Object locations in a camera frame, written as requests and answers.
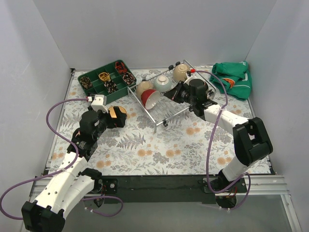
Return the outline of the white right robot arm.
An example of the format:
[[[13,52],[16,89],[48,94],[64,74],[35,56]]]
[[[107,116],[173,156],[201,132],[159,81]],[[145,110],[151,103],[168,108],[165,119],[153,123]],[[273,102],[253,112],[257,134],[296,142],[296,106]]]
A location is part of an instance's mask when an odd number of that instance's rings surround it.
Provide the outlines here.
[[[207,96],[208,85],[200,79],[180,81],[164,96],[176,103],[188,103],[189,110],[233,135],[235,156],[216,179],[207,180],[208,188],[216,193],[229,192],[236,182],[257,161],[273,152],[273,146],[262,119],[238,116],[224,109]]]

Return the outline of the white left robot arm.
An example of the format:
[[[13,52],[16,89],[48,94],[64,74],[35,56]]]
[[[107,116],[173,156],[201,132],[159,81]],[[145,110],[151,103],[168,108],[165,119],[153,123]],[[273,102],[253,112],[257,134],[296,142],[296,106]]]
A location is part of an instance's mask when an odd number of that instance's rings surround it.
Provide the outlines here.
[[[25,202],[21,212],[26,230],[31,232],[60,232],[71,210],[89,192],[103,190],[102,173],[87,167],[106,129],[122,128],[127,118],[121,106],[89,107],[82,114],[71,139],[71,145],[58,174],[32,202]]]

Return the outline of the tan bowl gold rim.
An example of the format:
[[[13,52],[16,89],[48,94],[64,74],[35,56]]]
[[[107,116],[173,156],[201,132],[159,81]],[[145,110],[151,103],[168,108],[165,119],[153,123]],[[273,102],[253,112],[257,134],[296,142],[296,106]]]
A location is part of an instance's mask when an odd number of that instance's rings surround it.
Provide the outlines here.
[[[139,99],[141,99],[141,95],[144,91],[148,89],[153,89],[154,85],[150,81],[141,81],[136,88],[136,95]]]

